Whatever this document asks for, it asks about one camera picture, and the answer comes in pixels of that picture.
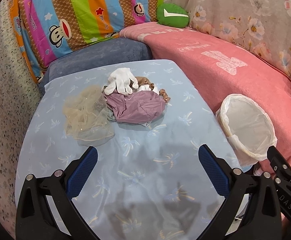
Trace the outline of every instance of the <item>white glove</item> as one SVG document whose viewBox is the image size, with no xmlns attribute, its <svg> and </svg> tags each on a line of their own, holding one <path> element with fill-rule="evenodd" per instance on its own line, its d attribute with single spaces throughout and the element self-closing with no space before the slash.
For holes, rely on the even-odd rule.
<svg viewBox="0 0 291 240">
<path fill-rule="evenodd" d="M 128 95 L 132 94 L 132 88 L 130 87 L 130 81 L 132 80 L 132 87 L 137 89 L 139 87 L 138 80 L 131 73 L 129 68 L 118 68 L 113 71 L 109 78 L 109 85 L 105 88 L 104 93 L 109 95 L 117 88 L 119 94 Z"/>
</svg>

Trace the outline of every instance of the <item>colorful striped fabric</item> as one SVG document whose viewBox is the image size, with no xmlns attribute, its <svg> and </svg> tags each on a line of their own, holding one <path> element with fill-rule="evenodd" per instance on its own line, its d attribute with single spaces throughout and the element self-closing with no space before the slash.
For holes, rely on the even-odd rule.
<svg viewBox="0 0 291 240">
<path fill-rule="evenodd" d="M 42 68 L 74 50 L 156 21 L 163 0 L 18 0 L 32 54 Z"/>
<path fill-rule="evenodd" d="M 18 0 L 10 1 L 10 17 L 14 28 L 15 36 L 20 47 L 21 54 L 34 82 L 40 82 L 43 77 L 43 70 L 40 68 L 33 51 L 31 50 L 29 36 L 25 30 L 24 24 L 20 19 Z"/>
</svg>

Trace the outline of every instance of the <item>green cushion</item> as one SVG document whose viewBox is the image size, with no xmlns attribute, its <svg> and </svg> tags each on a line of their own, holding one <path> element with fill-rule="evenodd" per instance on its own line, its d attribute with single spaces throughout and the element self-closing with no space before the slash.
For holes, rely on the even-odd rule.
<svg viewBox="0 0 291 240">
<path fill-rule="evenodd" d="M 158 7 L 157 19 L 159 24 L 176 28 L 184 28 L 189 23 L 186 10 L 172 3 L 164 3 Z"/>
</svg>

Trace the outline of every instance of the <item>red star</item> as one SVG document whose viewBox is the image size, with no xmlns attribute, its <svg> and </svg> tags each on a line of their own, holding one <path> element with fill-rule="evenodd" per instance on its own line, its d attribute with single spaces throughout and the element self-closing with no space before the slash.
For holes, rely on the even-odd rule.
<svg viewBox="0 0 291 240">
<path fill-rule="evenodd" d="M 96 10 L 95 12 L 96 12 L 96 15 L 99 15 L 99 14 L 102 14 L 103 11 L 104 11 L 104 10 L 103 10 L 101 7 L 99 7 L 99 9 Z"/>
</svg>

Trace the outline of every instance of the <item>pink blanket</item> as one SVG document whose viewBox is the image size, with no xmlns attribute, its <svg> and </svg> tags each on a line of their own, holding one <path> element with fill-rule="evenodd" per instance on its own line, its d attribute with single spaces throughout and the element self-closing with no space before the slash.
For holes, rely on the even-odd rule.
<svg viewBox="0 0 291 240">
<path fill-rule="evenodd" d="M 129 26 L 120 32 L 147 44 L 155 59 L 174 61 L 215 113 L 229 94 L 257 102 L 270 116 L 277 149 L 291 166 L 291 82 L 250 52 L 216 37 L 155 22 Z M 273 173 L 269 161 L 260 162 Z"/>
</svg>

